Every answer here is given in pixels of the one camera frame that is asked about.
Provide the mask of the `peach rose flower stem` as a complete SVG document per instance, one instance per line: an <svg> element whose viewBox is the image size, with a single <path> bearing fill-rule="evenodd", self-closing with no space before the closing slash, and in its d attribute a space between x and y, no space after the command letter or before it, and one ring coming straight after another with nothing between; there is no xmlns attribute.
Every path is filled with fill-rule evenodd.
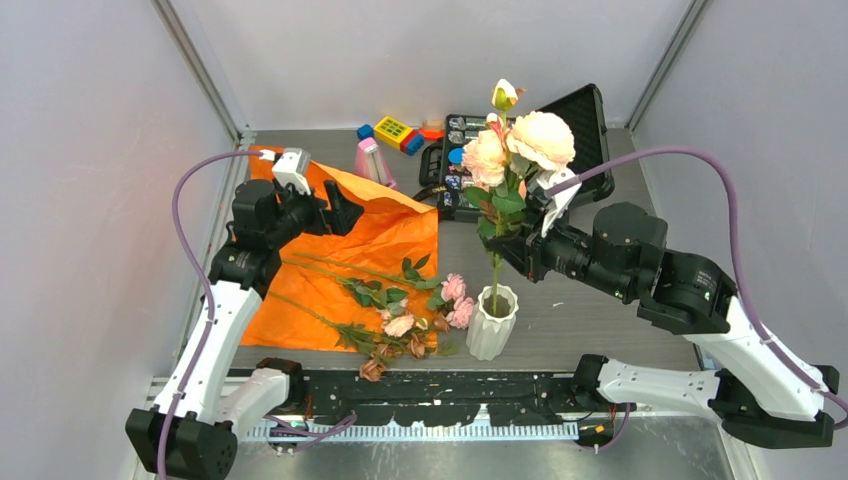
<svg viewBox="0 0 848 480"><path fill-rule="evenodd" d="M499 301L500 295L498 290L502 258L500 255L492 251L488 251L487 254L493 271L489 294L483 302L484 310L494 318L502 318L504 314L501 312L501 302Z"/></svg>

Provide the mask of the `orange yellow wrapping paper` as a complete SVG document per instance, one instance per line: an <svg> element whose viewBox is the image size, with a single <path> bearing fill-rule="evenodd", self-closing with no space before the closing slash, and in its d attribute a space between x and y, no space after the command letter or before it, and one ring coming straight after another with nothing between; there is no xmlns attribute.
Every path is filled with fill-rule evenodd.
<svg viewBox="0 0 848 480"><path fill-rule="evenodd" d="M346 236L302 235L280 251L283 261L261 307L241 338L244 347L343 351L331 323L380 329L372 308L360 306L340 284L342 277L374 280L380 273L401 277L402 262L427 258L425 277L438 273L437 210L394 189L340 168L314 154L306 179L319 198L324 181L335 181L343 195L365 213Z"/></svg>

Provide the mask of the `black printed ribbon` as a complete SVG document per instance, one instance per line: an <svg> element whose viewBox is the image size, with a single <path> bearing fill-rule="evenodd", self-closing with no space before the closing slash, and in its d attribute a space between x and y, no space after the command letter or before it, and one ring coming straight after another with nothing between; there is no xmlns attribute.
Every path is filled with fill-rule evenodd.
<svg viewBox="0 0 848 480"><path fill-rule="evenodd" d="M446 184L430 185L414 194L412 196L412 199L416 202L421 203L424 203L425 201L428 201L430 199L437 201L442 195L444 195L445 193L450 193L451 191L452 189Z"/></svg>

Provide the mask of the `orange flower bouquet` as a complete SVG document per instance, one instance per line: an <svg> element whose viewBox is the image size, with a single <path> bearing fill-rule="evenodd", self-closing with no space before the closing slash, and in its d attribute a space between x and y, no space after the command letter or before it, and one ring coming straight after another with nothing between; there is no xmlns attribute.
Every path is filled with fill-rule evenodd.
<svg viewBox="0 0 848 480"><path fill-rule="evenodd" d="M469 327L476 301L468 294L465 279L458 273L425 276L427 255L401 262L398 275L297 252L294 264L333 278L357 306L374 311L378 329L363 323L338 322L307 307L302 302L275 292L280 300L317 319L338 335L336 345L353 349L366 358L358 377L368 382L381 380L392 363L409 356L423 360L433 354L450 356L458 348L440 336Z"/></svg>

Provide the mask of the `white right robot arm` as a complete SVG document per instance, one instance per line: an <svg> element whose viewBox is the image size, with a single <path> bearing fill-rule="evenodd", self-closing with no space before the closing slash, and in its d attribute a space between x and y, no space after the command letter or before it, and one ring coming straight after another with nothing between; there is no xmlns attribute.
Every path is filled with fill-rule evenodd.
<svg viewBox="0 0 848 480"><path fill-rule="evenodd" d="M601 209L590 233L566 221L523 225L488 247L533 282L554 271L635 304L639 318L707 352L718 370L675 371L581 357L571 397L584 410L641 403L717 422L730 436L766 449L822 448L835 422L823 400L839 385L829 365L778 356L758 332L732 279L713 261L665 246L665 221L630 203Z"/></svg>

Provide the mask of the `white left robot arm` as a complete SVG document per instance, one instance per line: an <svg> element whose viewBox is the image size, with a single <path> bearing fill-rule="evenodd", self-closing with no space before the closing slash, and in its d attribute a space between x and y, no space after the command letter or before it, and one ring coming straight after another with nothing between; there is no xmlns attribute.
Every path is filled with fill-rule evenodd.
<svg viewBox="0 0 848 480"><path fill-rule="evenodd" d="M144 468L163 479L224 479L238 444L277 408L307 398L299 363L267 358L230 395L222 389L246 327L268 294L281 249L302 234L349 234L363 215L333 180L326 196L249 180L236 188L228 241L205 276L203 307L185 350L152 407L134 409L125 431Z"/></svg>

